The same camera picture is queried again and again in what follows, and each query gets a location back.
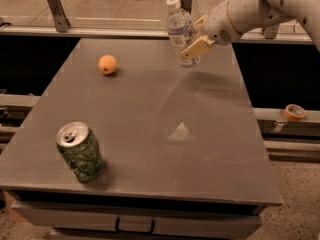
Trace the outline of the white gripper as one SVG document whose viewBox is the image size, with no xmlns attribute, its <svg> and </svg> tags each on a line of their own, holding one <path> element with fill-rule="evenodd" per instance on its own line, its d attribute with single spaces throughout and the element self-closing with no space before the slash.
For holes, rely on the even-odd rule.
<svg viewBox="0 0 320 240">
<path fill-rule="evenodd" d="M 203 34 L 193 41 L 186 48 L 183 48 L 180 55 L 186 59 L 200 57 L 211 51 L 214 44 L 228 45 L 240 39 L 241 35 L 235 30 L 228 14 L 229 0 L 225 0 L 206 16 L 202 16 L 193 23 L 196 34 Z"/>
</svg>

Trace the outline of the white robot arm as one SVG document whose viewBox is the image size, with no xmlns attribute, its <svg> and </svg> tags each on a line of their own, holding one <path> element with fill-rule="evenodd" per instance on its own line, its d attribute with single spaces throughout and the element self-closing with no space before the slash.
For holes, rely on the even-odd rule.
<svg viewBox="0 0 320 240">
<path fill-rule="evenodd" d="M 202 56 L 214 45 L 236 42 L 255 28 L 292 19 L 320 50 L 320 0 L 225 0 L 194 23 L 195 37 L 180 54 L 187 59 Z"/>
</svg>

